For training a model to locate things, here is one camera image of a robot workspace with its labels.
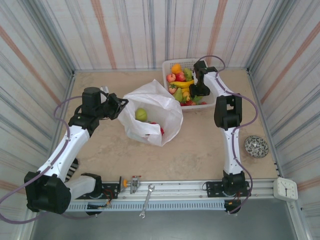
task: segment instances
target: wrench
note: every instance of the wrench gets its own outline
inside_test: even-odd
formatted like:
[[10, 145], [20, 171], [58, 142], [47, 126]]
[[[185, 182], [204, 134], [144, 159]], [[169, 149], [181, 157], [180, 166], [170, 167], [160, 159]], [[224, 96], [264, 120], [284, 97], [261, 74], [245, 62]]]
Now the wrench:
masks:
[[149, 202], [149, 199], [150, 199], [150, 196], [151, 196], [151, 192], [155, 190], [155, 186], [151, 187], [151, 184], [149, 184], [148, 186], [148, 194], [145, 198], [145, 202], [144, 202], [144, 205], [143, 205], [143, 208], [142, 208], [142, 212], [140, 212], [139, 216], [142, 217], [143, 219], [146, 217], [146, 209], [147, 209], [147, 206], [148, 206], [148, 202]]

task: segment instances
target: plastic basket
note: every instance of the plastic basket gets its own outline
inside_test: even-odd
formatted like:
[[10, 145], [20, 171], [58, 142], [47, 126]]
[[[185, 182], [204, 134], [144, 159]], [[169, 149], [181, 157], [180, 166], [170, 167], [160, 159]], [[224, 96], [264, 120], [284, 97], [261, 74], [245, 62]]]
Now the plastic basket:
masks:
[[[181, 68], [189, 68], [193, 69], [194, 64], [196, 61], [198, 61], [199, 58], [182, 58], [182, 59], [174, 59], [174, 60], [168, 60], [164, 61], [162, 63], [162, 74], [163, 74], [163, 85], [164, 88], [169, 90], [169, 83], [167, 81], [167, 75], [171, 74], [171, 67], [175, 64], [180, 64]], [[207, 104], [204, 105], [194, 105], [194, 106], [181, 106], [182, 110], [187, 110], [187, 109], [203, 109], [203, 108], [208, 108], [212, 107], [216, 104], [216, 98], [213, 96], [212, 92], [208, 96], [204, 96], [202, 98], [201, 102], [206, 102]]]

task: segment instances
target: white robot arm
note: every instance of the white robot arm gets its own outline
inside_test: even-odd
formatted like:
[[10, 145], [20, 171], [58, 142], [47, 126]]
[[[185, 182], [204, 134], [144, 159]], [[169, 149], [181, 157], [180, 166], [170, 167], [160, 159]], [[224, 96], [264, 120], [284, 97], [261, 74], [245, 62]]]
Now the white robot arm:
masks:
[[[27, 207], [30, 210], [62, 214], [73, 199], [84, 194], [89, 194], [93, 198], [101, 195], [102, 180], [99, 175], [83, 173], [80, 177], [65, 182], [66, 176], [78, 152], [99, 126], [99, 121], [106, 118], [116, 119], [127, 103], [127, 99], [117, 98], [114, 93], [109, 94], [107, 89], [103, 91], [97, 87], [84, 89], [82, 105], [77, 107], [68, 123], [69, 136], [64, 135], [55, 151], [37, 172], [28, 172], [24, 178], [26, 183], [44, 172], [38, 180], [25, 187]], [[60, 153], [66, 141], [67, 145]]]
[[242, 121], [242, 98], [231, 94], [233, 92], [217, 72], [214, 66], [207, 67], [205, 61], [197, 61], [193, 69], [195, 84], [190, 85], [189, 89], [192, 97], [208, 96], [210, 93], [216, 97], [214, 122], [221, 129], [225, 151], [223, 192], [226, 196], [234, 196], [239, 192], [245, 192], [248, 186], [243, 168], [239, 165], [241, 160], [237, 127]]
[[[210, 89], [210, 91], [215, 97], [220, 97], [220, 96], [232, 97], [231, 94], [226, 93], [226, 91], [228, 92], [232, 92], [232, 91], [224, 84], [224, 82], [221, 80], [219, 75], [217, 76], [217, 78], [218, 78], [218, 81], [220, 81], [220, 83], [223, 85], [225, 90], [222, 89], [217, 83], [215, 72], [208, 72], [207, 74], [205, 74], [203, 83]], [[235, 128], [236, 128], [235, 126], [229, 127], [227, 130], [225, 130], [224, 128], [220, 128], [221, 133], [223, 135], [223, 141], [224, 141], [224, 157], [225, 157], [224, 171], [227, 174], [234, 174], [234, 175], [241, 173], [241, 171], [243, 170], [234, 159], [233, 150], [232, 150], [232, 132]], [[240, 152], [239, 152], [239, 129], [235, 130], [234, 132], [234, 148], [235, 148], [234, 149], [235, 154], [236, 156], [238, 156], [238, 161], [241, 163]]]

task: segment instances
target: small bowl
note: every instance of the small bowl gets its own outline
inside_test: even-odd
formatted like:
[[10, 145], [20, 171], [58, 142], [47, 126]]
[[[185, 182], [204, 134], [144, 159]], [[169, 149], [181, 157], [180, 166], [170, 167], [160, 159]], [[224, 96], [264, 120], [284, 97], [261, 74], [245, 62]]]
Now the small bowl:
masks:
[[248, 154], [257, 159], [264, 158], [269, 152], [267, 142], [259, 136], [249, 136], [244, 141], [244, 148]]

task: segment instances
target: cable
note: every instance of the cable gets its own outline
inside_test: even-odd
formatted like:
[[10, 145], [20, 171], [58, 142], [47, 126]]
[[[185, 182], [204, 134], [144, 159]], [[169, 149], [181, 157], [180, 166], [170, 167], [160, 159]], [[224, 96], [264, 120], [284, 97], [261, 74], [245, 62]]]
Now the cable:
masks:
[[108, 202], [105, 204], [105, 206], [108, 205], [108, 203], [110, 204], [111, 203], [111, 199], [109, 198], [107, 192], [103, 191], [103, 194], [106, 196], [106, 198], [108, 199]]
[[235, 200], [236, 198], [237, 198], [237, 196], [238, 196], [238, 192], [235, 194], [235, 196], [234, 196], [234, 198], [231, 200], [231, 202], [233, 201], [233, 200]]
[[236, 202], [238, 202], [240, 199], [240, 192], [237, 192], [237, 194], [238, 194], [238, 198], [237, 198]]
[[207, 191], [207, 190], [204, 189], [204, 185], [207, 184], [207, 183], [209, 183], [209, 181], [206, 181], [206, 182], [202, 185], [201, 188], [202, 188], [203, 191]]
[[114, 194], [113, 192], [110, 190], [110, 189], [103, 189], [105, 192], [109, 192], [110, 193], [110, 196], [111, 196], [111, 200], [114, 199]]
[[251, 195], [252, 188], [253, 188], [253, 186], [254, 186], [254, 181], [253, 181], [253, 178], [252, 178], [250, 172], [239, 162], [239, 160], [238, 160], [238, 158], [237, 158], [237, 156], [236, 156], [236, 150], [235, 150], [235, 134], [234, 134], [234, 133], [236, 132], [236, 130], [252, 124], [252, 123], [258, 118], [258, 107], [256, 106], [256, 104], [255, 104], [251, 99], [247, 98], [246, 96], [242, 96], [242, 95], [240, 95], [240, 94], [227, 91], [227, 90], [224, 88], [224, 86], [223, 86], [223, 85], [221, 84], [221, 82], [218, 80], [218, 74], [219, 74], [220, 72], [222, 72], [223, 70], [226, 69], [226, 64], [225, 64], [225, 62], [224, 62], [220, 57], [215, 56], [215, 55], [206, 55], [206, 56], [203, 56], [203, 57], [199, 58], [198, 61], [200, 61], [201, 59], [204, 59], [204, 58], [208, 58], [208, 57], [219, 59], [219, 60], [222, 62], [222, 64], [223, 64], [223, 68], [220, 69], [220, 70], [218, 70], [218, 71], [216, 72], [216, 74], [215, 74], [215, 80], [216, 80], [216, 82], [218, 83], [218, 85], [219, 85], [227, 94], [231, 94], [231, 95], [234, 95], [234, 96], [237, 96], [237, 97], [240, 97], [240, 98], [243, 98], [243, 99], [249, 101], [249, 102], [253, 105], [253, 107], [254, 107], [254, 109], [255, 109], [255, 116], [254, 116], [254, 118], [253, 118], [250, 122], [247, 122], [247, 123], [245, 123], [245, 124], [243, 124], [243, 125], [237, 126], [237, 127], [234, 128], [233, 131], [232, 131], [232, 137], [231, 137], [232, 141], [231, 141], [231, 142], [232, 142], [232, 153], [233, 153], [234, 160], [235, 160], [235, 161], [239, 164], [239, 166], [248, 174], [248, 176], [249, 176], [249, 178], [250, 178], [250, 183], [251, 183], [251, 186], [250, 186], [248, 195], [246, 196], [246, 198], [243, 200], [243, 202], [242, 202], [239, 206], [237, 206], [235, 209], [233, 209], [232, 211], [229, 212], [229, 214], [232, 214], [233, 212], [237, 211], [239, 208], [241, 208], [241, 207], [246, 203], [246, 201], [248, 200], [249, 196]]
[[[59, 153], [55, 156], [55, 158], [52, 160], [51, 162], [51, 165], [53, 165], [57, 160], [58, 158], [61, 156], [61, 154], [64, 152], [64, 150], [66, 149], [67, 145], [68, 145], [68, 142], [69, 142], [69, 137], [70, 137], [70, 128], [69, 128], [69, 125], [67, 124], [67, 122], [62, 119], [62, 118], [59, 118], [56, 116], [56, 112], [57, 110], [63, 105], [65, 104], [66, 102], [69, 102], [70, 100], [73, 100], [73, 99], [77, 99], [77, 98], [81, 98], [81, 96], [74, 96], [74, 97], [70, 97], [66, 100], [64, 100], [63, 102], [61, 102], [58, 106], [56, 106], [54, 112], [53, 112], [53, 117], [62, 122], [65, 127], [66, 127], [66, 135], [67, 135], [67, 138], [64, 142], [64, 145], [62, 146], [61, 150], [59, 151]], [[30, 185], [31, 183], [33, 183], [34, 181], [38, 180], [41, 176], [43, 176], [46, 172], [49, 171], [51, 167], [48, 166], [46, 169], [44, 169], [42, 172], [40, 172], [37, 176], [35, 176], [34, 178], [32, 178], [31, 180], [27, 181], [25, 184], [21, 185], [20, 187], [16, 188], [15, 190], [7, 193], [6, 195], [4, 195], [1, 199], [0, 199], [0, 205], [2, 204], [2, 202], [4, 200], [6, 200], [7, 198], [9, 198], [11, 195], [15, 194], [16, 192], [20, 191], [21, 189], [25, 188], [26, 186]], [[9, 224], [27, 224], [27, 223], [30, 223], [30, 222], [33, 222], [35, 220], [38, 220], [39, 218], [43, 217], [44, 215], [46, 215], [47, 212], [44, 212], [34, 218], [31, 218], [29, 220], [25, 220], [25, 221], [15, 221], [15, 220], [10, 220], [6, 217], [4, 217], [1, 213], [0, 213], [0, 219], [6, 223], [9, 223]]]

